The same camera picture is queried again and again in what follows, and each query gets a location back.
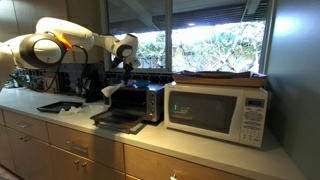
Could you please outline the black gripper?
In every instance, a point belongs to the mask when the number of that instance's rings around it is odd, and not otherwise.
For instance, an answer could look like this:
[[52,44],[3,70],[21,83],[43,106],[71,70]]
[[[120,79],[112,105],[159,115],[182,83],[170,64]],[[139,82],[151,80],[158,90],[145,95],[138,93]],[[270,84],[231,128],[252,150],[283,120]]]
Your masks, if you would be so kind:
[[127,83],[129,78],[130,78],[130,74],[131,74],[131,71],[134,69],[133,65],[131,63],[127,64],[127,63],[124,63],[123,64],[123,75],[122,75],[122,80],[124,83]]

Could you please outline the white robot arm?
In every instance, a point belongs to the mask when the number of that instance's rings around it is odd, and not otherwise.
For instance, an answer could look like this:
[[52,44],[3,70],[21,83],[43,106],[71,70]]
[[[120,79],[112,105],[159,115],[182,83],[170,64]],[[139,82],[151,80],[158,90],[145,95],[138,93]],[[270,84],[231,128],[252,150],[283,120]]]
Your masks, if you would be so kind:
[[138,38],[127,34],[122,40],[113,35],[100,35],[70,21],[43,17],[32,34],[20,35],[0,43],[0,88],[15,67],[45,69],[59,65],[74,47],[87,53],[94,46],[115,56],[114,67],[123,63],[129,74],[141,65],[137,59]]

